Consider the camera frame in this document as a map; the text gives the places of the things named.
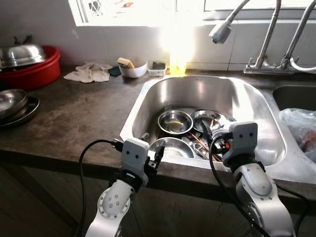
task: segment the countertop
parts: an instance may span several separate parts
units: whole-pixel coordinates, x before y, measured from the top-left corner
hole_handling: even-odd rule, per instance
[[[138,79],[110,77],[109,82],[81,83],[63,79],[74,67],[63,67],[57,81],[29,95],[40,100],[37,115],[28,123],[0,131],[0,160],[18,165],[71,174],[79,173],[78,159],[83,149],[97,139],[113,140],[119,133],[148,74]],[[260,83],[260,76],[241,72],[202,72],[189,74],[238,77]],[[92,147],[84,157],[86,176],[109,179],[118,171],[121,154],[109,144]],[[232,174],[221,173],[234,192]],[[316,186],[276,181],[311,202],[310,215],[316,215]],[[228,201],[210,170],[162,162],[149,188],[200,198]],[[301,213],[303,202],[282,191],[280,199],[292,213]]]

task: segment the white tile wall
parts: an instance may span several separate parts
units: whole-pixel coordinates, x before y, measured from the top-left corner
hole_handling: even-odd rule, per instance
[[[163,32],[158,27],[76,27],[67,0],[2,0],[0,7],[0,46],[13,44],[13,36],[32,33],[34,43],[50,44],[61,51],[61,63],[97,61],[115,64],[118,57],[140,56],[168,62],[162,47]],[[280,62],[298,21],[278,21],[267,55]],[[194,29],[195,52],[188,68],[242,70],[250,57],[261,49],[269,21],[237,21],[225,44],[214,44],[208,37],[214,25]],[[310,21],[298,42],[294,56],[299,64],[316,63],[316,21]]]

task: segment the window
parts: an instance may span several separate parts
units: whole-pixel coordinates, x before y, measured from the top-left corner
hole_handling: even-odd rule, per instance
[[[223,20],[242,0],[68,0],[77,26],[168,24],[181,14]],[[279,19],[300,19],[311,0],[282,0]],[[251,0],[236,19],[270,19],[276,0]]]

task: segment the sink basin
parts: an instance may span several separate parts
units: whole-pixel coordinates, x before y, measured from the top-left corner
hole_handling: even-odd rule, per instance
[[[316,86],[281,86],[273,91],[280,110],[298,108],[316,111]]]
[[[280,90],[279,104],[286,104]],[[165,110],[182,110],[191,114],[197,110],[215,110],[236,121],[258,124],[256,159],[276,179],[316,184],[316,165],[299,149],[287,127],[278,120],[279,109],[272,91],[258,90],[241,79],[214,76],[186,76],[152,79],[146,82],[120,133],[125,141],[149,133],[147,142],[158,139],[158,117]],[[209,161],[164,155],[162,162],[210,169]],[[230,172],[221,162],[215,168]]]

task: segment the white cloth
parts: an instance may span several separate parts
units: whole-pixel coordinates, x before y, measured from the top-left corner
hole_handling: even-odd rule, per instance
[[[109,81],[110,74],[108,69],[110,65],[102,65],[94,62],[85,62],[82,66],[76,67],[76,71],[64,76],[64,79],[81,81],[83,83]]]

